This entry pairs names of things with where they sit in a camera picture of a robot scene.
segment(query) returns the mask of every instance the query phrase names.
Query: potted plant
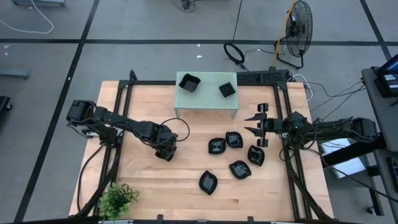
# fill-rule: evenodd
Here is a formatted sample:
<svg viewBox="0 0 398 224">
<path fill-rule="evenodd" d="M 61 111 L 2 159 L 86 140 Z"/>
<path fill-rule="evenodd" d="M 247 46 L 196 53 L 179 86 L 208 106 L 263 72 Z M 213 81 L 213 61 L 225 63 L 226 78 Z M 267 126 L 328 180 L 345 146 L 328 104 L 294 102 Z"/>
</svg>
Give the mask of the potted plant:
<svg viewBox="0 0 398 224">
<path fill-rule="evenodd" d="M 103 220 L 117 220 L 129 212 L 130 203 L 138 202 L 139 191 L 128 184 L 112 183 L 99 199 L 99 215 Z"/>
</svg>

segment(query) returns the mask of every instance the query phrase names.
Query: wooden table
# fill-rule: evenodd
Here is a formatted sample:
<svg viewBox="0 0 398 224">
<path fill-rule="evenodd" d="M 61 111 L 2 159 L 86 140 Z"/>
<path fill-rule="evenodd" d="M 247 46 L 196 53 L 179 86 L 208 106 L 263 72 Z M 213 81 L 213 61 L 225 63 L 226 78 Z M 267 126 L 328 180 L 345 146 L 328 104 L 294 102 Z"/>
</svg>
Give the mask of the wooden table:
<svg viewBox="0 0 398 224">
<path fill-rule="evenodd" d="M 103 82 L 98 106 L 110 111 L 113 109 L 117 86 L 118 82 Z M 288 83 L 288 87 L 292 111 L 298 111 L 310 120 L 302 83 Z M 134 85 L 128 117 L 155 123 L 173 118 L 174 88 L 173 85 Z M 281 102 L 286 117 L 283 97 Z M 253 216 L 257 221 L 293 221 L 287 171 L 285 163 L 279 159 L 282 149 L 279 137 L 267 134 L 269 147 L 264 148 L 266 159 L 262 167 L 251 164 L 247 159 L 249 146 L 255 145 L 257 138 L 244 127 L 256 127 L 256 122 L 244 119 L 257 113 L 259 103 L 269 103 L 268 117 L 277 117 L 274 92 L 270 86 L 239 86 L 239 111 L 235 119 L 231 119 L 229 111 L 182 111 L 181 118 L 190 125 L 191 134 L 186 141 L 177 143 L 177 151 L 170 162 L 156 157 L 153 149 L 143 145 L 131 133 L 125 134 L 118 183 L 129 184 L 141 195 L 139 202 L 132 204 L 129 214 L 123 218 L 155 220 L 158 214 L 163 214 L 165 220 L 244 221 Z M 187 134 L 186 126 L 180 121 L 171 121 L 167 126 L 180 139 Z M 227 147 L 223 154 L 208 154 L 208 141 L 224 138 L 227 131 L 241 133 L 243 149 Z M 98 144 L 98 138 L 88 140 L 82 164 L 94 153 Z M 87 165 L 83 174 L 82 206 L 98 186 L 104 152 L 103 149 Z M 310 151 L 302 151 L 301 155 L 307 189 L 325 213 L 332 217 L 319 156 Z M 228 166 L 236 160 L 245 161 L 252 176 L 244 180 L 236 179 Z M 206 170 L 218 178 L 218 186 L 212 195 L 207 195 L 198 186 L 199 178 Z M 301 217 L 305 217 L 301 194 L 297 196 Z M 76 192 L 70 208 L 70 214 L 75 213 Z"/>
</svg>

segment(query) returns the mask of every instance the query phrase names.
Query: green perforated platform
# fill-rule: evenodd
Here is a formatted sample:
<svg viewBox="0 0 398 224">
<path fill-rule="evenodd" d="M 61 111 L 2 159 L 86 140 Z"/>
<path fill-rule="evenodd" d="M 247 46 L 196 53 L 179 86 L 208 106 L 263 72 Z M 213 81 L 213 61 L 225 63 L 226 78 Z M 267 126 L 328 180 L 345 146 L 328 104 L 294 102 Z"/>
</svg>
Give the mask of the green perforated platform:
<svg viewBox="0 0 398 224">
<path fill-rule="evenodd" d="M 179 87 L 179 83 L 185 74 L 200 78 L 197 89 L 191 93 Z M 230 82 L 236 93 L 224 97 L 220 87 Z M 180 116 L 179 109 L 213 109 L 232 110 L 234 118 L 238 108 L 238 81 L 234 72 L 177 72 L 175 84 L 175 114 Z"/>
</svg>

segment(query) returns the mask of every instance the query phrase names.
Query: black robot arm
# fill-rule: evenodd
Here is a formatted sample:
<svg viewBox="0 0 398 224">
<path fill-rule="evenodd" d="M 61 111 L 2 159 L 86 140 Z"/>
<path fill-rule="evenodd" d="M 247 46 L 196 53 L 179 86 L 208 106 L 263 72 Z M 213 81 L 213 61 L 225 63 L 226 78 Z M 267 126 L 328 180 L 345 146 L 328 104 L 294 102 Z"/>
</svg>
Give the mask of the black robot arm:
<svg viewBox="0 0 398 224">
<path fill-rule="evenodd" d="M 305 149 L 304 145 L 306 143 L 316 140 L 351 138 L 360 142 L 372 142 L 377 138 L 376 124 L 370 119 L 348 118 L 329 122 L 316 121 L 311 124 L 307 121 L 307 118 L 298 112 L 292 113 L 284 120 L 267 118 L 267 103 L 258 105 L 257 110 L 259 113 L 246 120 L 259 121 L 257 123 L 257 128 L 245 128 L 260 138 L 257 140 L 257 145 L 260 147 L 268 146 L 268 140 L 266 139 L 267 132 L 281 134 L 283 136 L 282 140 L 284 142 L 285 150 Z M 322 208 L 319 207 L 310 192 L 308 192 L 302 184 L 292 163 L 288 160 L 286 160 L 286 163 L 288 176 L 300 189 L 303 197 L 310 204 L 317 217 L 320 220 L 332 221 L 333 219 L 323 212 Z"/>
<path fill-rule="evenodd" d="M 177 148 L 175 144 L 178 135 L 171 132 L 166 125 L 151 121 L 134 121 L 96 106 L 92 101 L 73 101 L 67 121 L 69 126 L 84 126 L 97 133 L 100 144 L 108 147 L 115 147 L 119 142 L 121 130 L 125 130 L 133 133 L 143 144 L 155 149 L 155 155 L 166 161 L 173 158 Z"/>
</svg>

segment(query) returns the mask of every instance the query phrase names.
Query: small black bowl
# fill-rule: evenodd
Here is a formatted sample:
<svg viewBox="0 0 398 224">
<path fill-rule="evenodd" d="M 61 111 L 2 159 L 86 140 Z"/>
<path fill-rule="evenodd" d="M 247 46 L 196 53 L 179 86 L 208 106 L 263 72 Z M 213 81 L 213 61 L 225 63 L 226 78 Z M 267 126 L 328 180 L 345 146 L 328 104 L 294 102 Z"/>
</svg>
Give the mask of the small black bowl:
<svg viewBox="0 0 398 224">
<path fill-rule="evenodd" d="M 200 78 L 194 77 L 193 75 L 190 74 L 185 74 L 180 84 L 178 85 L 184 90 L 188 90 L 191 93 L 193 93 L 197 89 L 199 83 L 200 83 Z"/>
<path fill-rule="evenodd" d="M 242 135 L 236 131 L 225 133 L 226 144 L 231 148 L 243 148 Z"/>
<path fill-rule="evenodd" d="M 217 177 L 211 172 L 204 172 L 199 180 L 199 187 L 202 191 L 206 192 L 208 195 L 211 195 L 217 187 Z"/>
<path fill-rule="evenodd" d="M 238 179 L 245 179 L 251 175 L 249 166 L 243 161 L 236 161 L 229 165 L 232 174 Z"/>
<path fill-rule="evenodd" d="M 221 154 L 225 152 L 226 144 L 223 138 L 214 138 L 209 141 L 209 153 L 210 154 Z"/>
<path fill-rule="evenodd" d="M 224 85 L 222 85 L 218 88 L 220 89 L 220 91 L 224 97 L 227 97 L 227 96 L 230 96 L 230 95 L 236 93 L 234 87 L 232 86 L 232 84 L 230 82 L 225 83 Z"/>
<path fill-rule="evenodd" d="M 266 154 L 262 149 L 259 147 L 251 145 L 249 150 L 248 150 L 248 159 L 251 163 L 257 165 L 257 166 L 262 166 L 262 163 L 264 162 L 264 159 L 266 157 Z"/>
</svg>

